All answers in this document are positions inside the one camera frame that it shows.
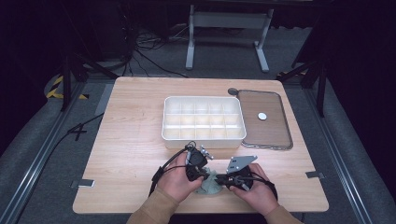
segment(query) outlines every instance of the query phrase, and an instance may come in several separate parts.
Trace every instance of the transparent brown lid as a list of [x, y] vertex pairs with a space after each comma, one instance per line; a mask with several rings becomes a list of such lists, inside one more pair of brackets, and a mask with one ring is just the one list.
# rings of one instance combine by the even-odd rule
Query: transparent brown lid
[[293, 146], [282, 99], [272, 91], [237, 93], [245, 122], [247, 136], [242, 145], [272, 149], [290, 149]]

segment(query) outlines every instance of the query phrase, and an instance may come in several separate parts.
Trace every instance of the aluminum profile rail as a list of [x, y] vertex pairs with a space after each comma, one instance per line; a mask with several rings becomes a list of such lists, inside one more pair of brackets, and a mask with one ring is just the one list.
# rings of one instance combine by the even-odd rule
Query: aluminum profile rail
[[346, 196], [352, 205], [352, 209], [355, 212], [359, 223], [373, 223], [361, 199], [358, 188], [356, 187], [356, 184], [347, 169], [347, 165], [345, 164], [340, 151], [338, 150], [338, 146], [335, 144], [335, 141], [332, 138], [332, 133], [329, 130], [326, 120], [322, 118], [317, 111], [316, 98], [313, 91], [304, 89], [304, 93], [311, 109], [315, 114], [315, 118], [318, 121], [320, 129], [323, 131], [323, 134], [326, 138], [327, 144], [329, 146], [330, 156], [332, 158], [332, 163], [338, 176], [340, 177], [341, 183], [346, 192]]
[[62, 129], [64, 122], [72, 109], [74, 103], [82, 93], [84, 83], [77, 82], [73, 89], [72, 101], [64, 112], [61, 112], [58, 118], [55, 120], [49, 136], [44, 141], [42, 147], [39, 149], [34, 161], [32, 162], [29, 169], [26, 171], [20, 185], [14, 193], [11, 201], [9, 202], [3, 215], [0, 217], [0, 224], [13, 224], [17, 223], [24, 207], [29, 202], [30, 196], [32, 195], [35, 185], [43, 172], [46, 164], [46, 160], [50, 157], [56, 141], [58, 140], [59, 132]]

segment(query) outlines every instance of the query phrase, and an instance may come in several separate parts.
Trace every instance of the forearm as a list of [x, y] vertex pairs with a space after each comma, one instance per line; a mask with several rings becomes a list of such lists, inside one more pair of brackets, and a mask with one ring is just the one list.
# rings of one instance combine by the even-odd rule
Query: forearm
[[127, 224], [165, 224], [178, 208], [178, 202], [161, 189], [155, 189]]
[[297, 218], [291, 215], [283, 206], [279, 206], [265, 216], [268, 224], [302, 224]]

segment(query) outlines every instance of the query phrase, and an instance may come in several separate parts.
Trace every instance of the person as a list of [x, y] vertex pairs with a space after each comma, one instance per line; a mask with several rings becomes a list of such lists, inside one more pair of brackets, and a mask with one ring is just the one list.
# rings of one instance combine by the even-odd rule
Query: person
[[[193, 191], [198, 189], [204, 178], [190, 182], [186, 176], [185, 166], [187, 153], [180, 154], [168, 166], [168, 171], [160, 178], [157, 188], [146, 199], [142, 206], [128, 219], [127, 224], [165, 224], [176, 212], [178, 205]], [[257, 163], [249, 165], [250, 171], [268, 180], [264, 170]], [[262, 214], [268, 224], [301, 223], [281, 206], [268, 186], [254, 181], [250, 191], [230, 187], [236, 196], [245, 200], [253, 209]]]

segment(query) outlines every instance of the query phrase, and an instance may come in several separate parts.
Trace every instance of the white storage box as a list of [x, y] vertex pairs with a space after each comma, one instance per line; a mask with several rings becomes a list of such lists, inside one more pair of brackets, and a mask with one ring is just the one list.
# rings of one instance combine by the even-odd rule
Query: white storage box
[[163, 139], [167, 148], [236, 148], [246, 137], [241, 105], [234, 97], [171, 96], [163, 109]]

